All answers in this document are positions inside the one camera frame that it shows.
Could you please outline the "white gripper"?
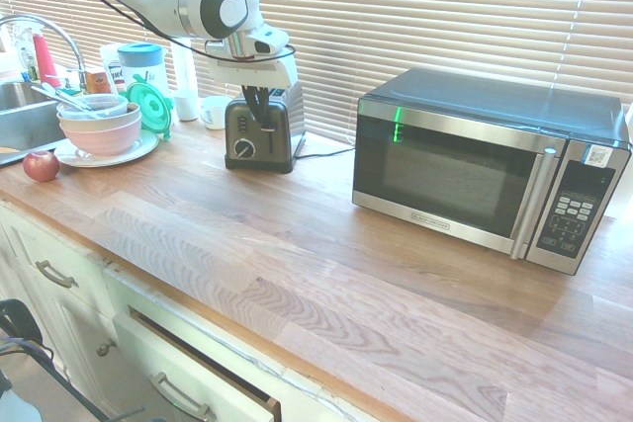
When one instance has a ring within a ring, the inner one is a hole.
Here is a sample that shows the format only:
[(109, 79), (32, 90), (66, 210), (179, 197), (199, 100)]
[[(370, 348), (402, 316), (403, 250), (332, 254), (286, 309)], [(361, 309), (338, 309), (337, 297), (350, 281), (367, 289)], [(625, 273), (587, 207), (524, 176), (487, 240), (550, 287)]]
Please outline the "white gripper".
[(205, 42), (211, 77), (221, 83), (239, 85), (246, 105), (263, 128), (269, 124), (269, 89), (288, 89), (298, 81), (295, 49), (285, 46), (273, 55), (259, 56), (256, 61), (235, 61), (227, 42)]

